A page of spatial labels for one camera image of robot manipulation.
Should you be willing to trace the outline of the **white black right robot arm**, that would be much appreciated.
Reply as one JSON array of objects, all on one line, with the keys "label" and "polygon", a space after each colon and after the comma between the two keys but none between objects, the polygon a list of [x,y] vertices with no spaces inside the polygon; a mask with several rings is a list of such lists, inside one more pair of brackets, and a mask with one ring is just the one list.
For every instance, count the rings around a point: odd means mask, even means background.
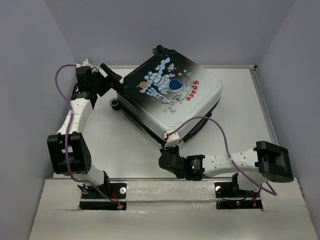
[{"label": "white black right robot arm", "polygon": [[246,151],[215,156],[182,157],[178,146],[169,147],[161,150],[158,165],[178,179],[187,181],[232,174],[230,190],[235,196],[257,189],[274,196],[275,190],[263,184],[294,181],[288,149],[267,141],[258,141],[255,147]]}]

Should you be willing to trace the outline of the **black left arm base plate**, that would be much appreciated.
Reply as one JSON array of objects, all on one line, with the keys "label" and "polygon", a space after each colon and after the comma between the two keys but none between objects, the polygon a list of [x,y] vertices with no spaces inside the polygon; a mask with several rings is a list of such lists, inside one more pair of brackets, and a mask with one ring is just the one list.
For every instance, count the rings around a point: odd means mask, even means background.
[{"label": "black left arm base plate", "polygon": [[101,185],[98,192],[91,185],[77,185],[81,191],[79,208],[93,211],[125,211],[127,209],[127,182],[111,181],[110,188]]}]

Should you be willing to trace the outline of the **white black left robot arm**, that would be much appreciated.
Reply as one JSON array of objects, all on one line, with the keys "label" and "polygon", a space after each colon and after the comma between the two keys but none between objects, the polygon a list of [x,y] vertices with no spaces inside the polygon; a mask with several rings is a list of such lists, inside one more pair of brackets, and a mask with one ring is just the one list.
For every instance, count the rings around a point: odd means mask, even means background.
[{"label": "white black left robot arm", "polygon": [[47,146],[53,171],[57,175],[70,177],[77,183],[91,185],[97,196],[104,198],[110,194],[108,174],[92,163],[92,156],[83,136],[87,120],[95,108],[99,97],[109,90],[121,86],[122,77],[105,63],[94,66],[87,61],[74,64],[76,84],[70,97],[59,88],[65,100],[68,113],[57,133],[49,135]]}]

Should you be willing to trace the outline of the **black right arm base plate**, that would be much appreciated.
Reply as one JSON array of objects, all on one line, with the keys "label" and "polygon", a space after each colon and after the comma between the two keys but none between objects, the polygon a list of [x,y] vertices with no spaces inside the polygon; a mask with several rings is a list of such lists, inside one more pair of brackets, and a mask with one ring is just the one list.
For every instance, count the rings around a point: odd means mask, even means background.
[{"label": "black right arm base plate", "polygon": [[238,173],[231,181],[215,182],[215,199],[217,210],[263,209],[260,192],[242,190],[238,184]]}]

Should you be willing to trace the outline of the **space astronaut kids suitcase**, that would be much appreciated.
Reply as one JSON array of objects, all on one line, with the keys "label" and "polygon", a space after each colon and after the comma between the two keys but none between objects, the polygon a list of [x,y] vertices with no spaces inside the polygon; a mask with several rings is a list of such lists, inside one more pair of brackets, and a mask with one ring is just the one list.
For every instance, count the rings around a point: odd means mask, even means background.
[{"label": "space astronaut kids suitcase", "polygon": [[222,81],[174,49],[158,45],[153,56],[115,87],[124,115],[160,145],[168,131],[178,130],[187,142],[206,124],[193,117],[211,117],[223,90]]}]

